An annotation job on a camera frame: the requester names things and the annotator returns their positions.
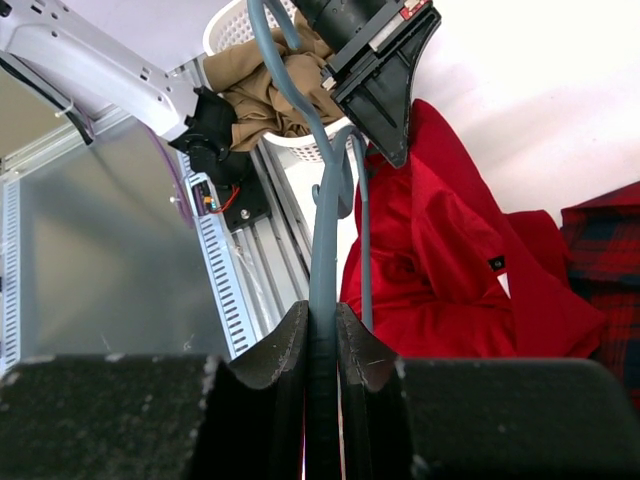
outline black label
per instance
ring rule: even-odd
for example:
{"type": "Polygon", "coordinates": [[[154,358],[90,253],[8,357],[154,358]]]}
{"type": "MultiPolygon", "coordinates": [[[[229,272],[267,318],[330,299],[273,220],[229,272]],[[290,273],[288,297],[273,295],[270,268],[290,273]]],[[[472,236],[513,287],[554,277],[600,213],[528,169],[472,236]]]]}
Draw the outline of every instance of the black label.
{"type": "Polygon", "coordinates": [[[502,270],[504,268],[504,255],[489,260],[489,266],[494,272],[502,270]]]}

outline red fabric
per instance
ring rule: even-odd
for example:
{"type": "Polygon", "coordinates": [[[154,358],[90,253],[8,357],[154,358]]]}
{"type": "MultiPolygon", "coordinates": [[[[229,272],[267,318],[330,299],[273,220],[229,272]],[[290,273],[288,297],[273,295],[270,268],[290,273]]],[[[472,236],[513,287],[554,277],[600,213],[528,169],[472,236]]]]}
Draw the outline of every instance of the red fabric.
{"type": "MultiPolygon", "coordinates": [[[[598,346],[603,317],[567,288],[552,219],[504,215],[430,105],[414,103],[409,161],[383,163],[369,197],[374,333],[399,354],[587,357],[598,346]],[[511,299],[488,263],[502,255],[511,299]]],[[[358,230],[360,212],[358,195],[358,230]]],[[[360,285],[358,239],[341,293],[358,316],[360,285]]]]}
{"type": "Polygon", "coordinates": [[[574,291],[605,313],[596,360],[640,409],[640,182],[562,211],[574,291]]]}

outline perforated metal strip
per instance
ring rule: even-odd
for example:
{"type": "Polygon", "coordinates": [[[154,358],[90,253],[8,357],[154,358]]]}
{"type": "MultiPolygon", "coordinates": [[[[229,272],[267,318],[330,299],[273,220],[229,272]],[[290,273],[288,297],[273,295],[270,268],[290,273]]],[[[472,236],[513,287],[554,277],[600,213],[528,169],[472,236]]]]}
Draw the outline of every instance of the perforated metal strip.
{"type": "MultiPolygon", "coordinates": [[[[199,179],[191,170],[188,156],[178,153],[178,159],[185,183],[191,189],[199,179]]],[[[219,215],[209,214],[196,219],[195,223],[229,353],[235,358],[256,343],[256,335],[235,271],[234,253],[227,245],[219,215]]]]}
{"type": "Polygon", "coordinates": [[[0,374],[20,359],[20,182],[4,186],[2,217],[2,355],[0,374]]]}

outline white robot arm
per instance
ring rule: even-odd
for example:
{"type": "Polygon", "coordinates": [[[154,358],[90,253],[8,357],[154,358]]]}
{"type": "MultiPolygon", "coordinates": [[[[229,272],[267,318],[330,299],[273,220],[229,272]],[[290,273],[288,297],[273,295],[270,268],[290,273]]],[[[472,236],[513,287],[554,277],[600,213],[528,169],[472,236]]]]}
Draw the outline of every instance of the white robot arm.
{"type": "Polygon", "coordinates": [[[229,155],[236,121],[233,107],[215,93],[169,76],[60,0],[0,0],[0,52],[51,69],[126,110],[188,153],[192,168],[215,183],[208,167],[229,155]]]}

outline white wall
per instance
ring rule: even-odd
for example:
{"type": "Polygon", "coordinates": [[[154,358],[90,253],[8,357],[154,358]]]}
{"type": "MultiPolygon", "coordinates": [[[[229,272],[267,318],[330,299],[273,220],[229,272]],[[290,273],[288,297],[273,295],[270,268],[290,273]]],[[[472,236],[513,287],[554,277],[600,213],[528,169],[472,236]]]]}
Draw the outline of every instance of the white wall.
{"type": "Polygon", "coordinates": [[[53,107],[0,71],[0,157],[64,125],[53,107]]]}
{"type": "Polygon", "coordinates": [[[506,211],[640,180],[640,2],[436,1],[414,96],[435,105],[506,211]]]}

